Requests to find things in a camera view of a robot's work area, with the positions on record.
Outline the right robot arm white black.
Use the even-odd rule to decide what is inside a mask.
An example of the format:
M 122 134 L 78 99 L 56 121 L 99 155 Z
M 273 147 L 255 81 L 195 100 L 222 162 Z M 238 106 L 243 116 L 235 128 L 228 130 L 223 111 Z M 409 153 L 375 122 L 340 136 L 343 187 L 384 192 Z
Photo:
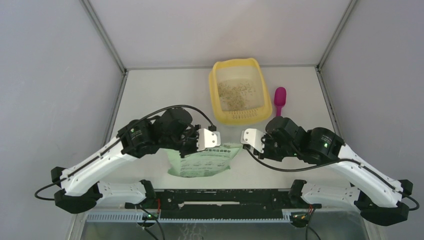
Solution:
M 308 169 L 332 170 L 349 181 L 348 187 L 322 186 L 297 179 L 289 191 L 289 203 L 295 208 L 305 204 L 357 211 L 367 221 L 391 226 L 408 219 L 412 210 L 403 199 L 410 198 L 413 183 L 393 179 L 358 156 L 336 133 L 316 127 L 305 130 L 290 118 L 273 118 L 258 134 L 259 159 L 277 162 L 295 157 Z

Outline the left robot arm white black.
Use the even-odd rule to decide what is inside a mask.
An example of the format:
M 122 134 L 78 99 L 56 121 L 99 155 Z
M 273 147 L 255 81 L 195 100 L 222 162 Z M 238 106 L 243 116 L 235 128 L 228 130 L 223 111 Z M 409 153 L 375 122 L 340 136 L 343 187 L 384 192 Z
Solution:
M 191 114 L 182 107 L 164 110 L 130 121 L 100 150 L 69 167 L 51 170 L 52 182 L 60 187 L 54 203 L 60 209 L 79 214 L 96 206 L 140 204 L 149 209 L 157 196 L 148 180 L 122 184 L 103 181 L 116 169 L 160 149 L 178 151 L 182 157 L 196 153 L 201 125 L 193 125 Z

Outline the green cat litter bag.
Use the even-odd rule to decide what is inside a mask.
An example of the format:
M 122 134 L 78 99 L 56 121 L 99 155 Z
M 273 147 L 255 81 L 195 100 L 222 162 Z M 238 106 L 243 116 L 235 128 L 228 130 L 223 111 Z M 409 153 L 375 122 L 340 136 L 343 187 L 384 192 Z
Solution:
M 186 155 L 184 158 L 176 150 L 165 152 L 171 168 L 168 174 L 181 178 L 211 177 L 229 170 L 231 160 L 242 149 L 240 143 L 223 143 L 214 148 Z

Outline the pink plastic litter scoop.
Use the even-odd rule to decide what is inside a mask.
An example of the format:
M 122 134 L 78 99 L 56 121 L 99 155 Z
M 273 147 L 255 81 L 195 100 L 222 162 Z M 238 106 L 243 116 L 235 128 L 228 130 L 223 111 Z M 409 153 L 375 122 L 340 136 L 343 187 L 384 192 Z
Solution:
M 281 116 L 282 109 L 286 105 L 287 90 L 284 87 L 278 87 L 274 92 L 275 116 Z

